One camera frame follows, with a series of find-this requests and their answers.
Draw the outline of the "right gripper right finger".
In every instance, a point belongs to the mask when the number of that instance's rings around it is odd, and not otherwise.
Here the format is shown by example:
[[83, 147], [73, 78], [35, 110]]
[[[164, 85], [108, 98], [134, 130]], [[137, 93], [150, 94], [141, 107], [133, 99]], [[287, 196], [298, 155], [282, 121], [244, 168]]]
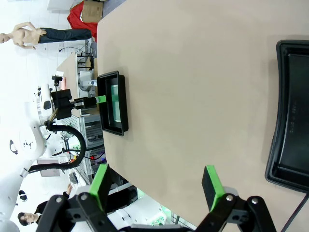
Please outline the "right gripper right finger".
[[202, 186], [209, 213], [197, 226], [198, 232], [221, 232], [226, 224], [236, 224], [241, 232], [275, 232], [276, 228], [260, 196], [243, 200], [227, 193], [213, 165], [204, 168]]

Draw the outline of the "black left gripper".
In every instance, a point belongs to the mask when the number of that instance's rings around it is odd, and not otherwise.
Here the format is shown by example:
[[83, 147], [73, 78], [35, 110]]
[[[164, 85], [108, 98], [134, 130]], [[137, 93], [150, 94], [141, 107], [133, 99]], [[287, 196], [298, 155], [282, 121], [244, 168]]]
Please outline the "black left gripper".
[[[58, 109], [56, 118], [58, 120], [71, 117], [72, 104], [71, 92], [69, 89], [54, 91], [53, 101], [55, 109]], [[94, 108], [97, 104], [106, 102], [106, 96], [84, 97], [75, 99], [72, 103], [76, 108]]]

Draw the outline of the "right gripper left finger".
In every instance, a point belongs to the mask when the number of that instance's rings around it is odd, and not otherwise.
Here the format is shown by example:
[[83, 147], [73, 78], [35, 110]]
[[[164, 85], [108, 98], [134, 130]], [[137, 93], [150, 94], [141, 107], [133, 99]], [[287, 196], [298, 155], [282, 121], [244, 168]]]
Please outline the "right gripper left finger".
[[92, 232], [116, 231], [106, 214], [111, 185], [110, 167], [102, 164], [88, 191], [70, 199], [62, 195], [50, 198], [40, 219], [38, 231], [71, 232], [77, 222], [86, 222]]

